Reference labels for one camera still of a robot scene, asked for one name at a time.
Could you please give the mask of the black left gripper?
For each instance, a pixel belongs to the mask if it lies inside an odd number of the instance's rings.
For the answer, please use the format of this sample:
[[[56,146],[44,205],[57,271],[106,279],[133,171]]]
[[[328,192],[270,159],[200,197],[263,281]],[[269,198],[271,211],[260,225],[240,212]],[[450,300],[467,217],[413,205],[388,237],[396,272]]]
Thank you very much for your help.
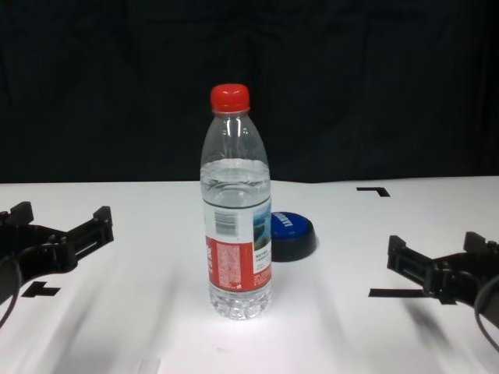
[[[49,274],[55,259],[56,271],[72,271],[81,259],[114,241],[109,206],[61,236],[58,230],[31,225],[33,221],[29,201],[1,212],[1,303],[27,281]]]

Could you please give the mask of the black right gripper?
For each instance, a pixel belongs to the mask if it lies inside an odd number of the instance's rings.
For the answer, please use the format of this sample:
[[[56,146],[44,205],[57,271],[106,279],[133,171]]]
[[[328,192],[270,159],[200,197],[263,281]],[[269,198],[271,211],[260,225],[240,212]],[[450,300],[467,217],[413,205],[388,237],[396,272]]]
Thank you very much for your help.
[[[479,291],[498,275],[498,243],[467,231],[463,250],[467,253],[431,259],[391,235],[387,268],[418,284],[424,294],[442,304],[461,302],[474,306]]]

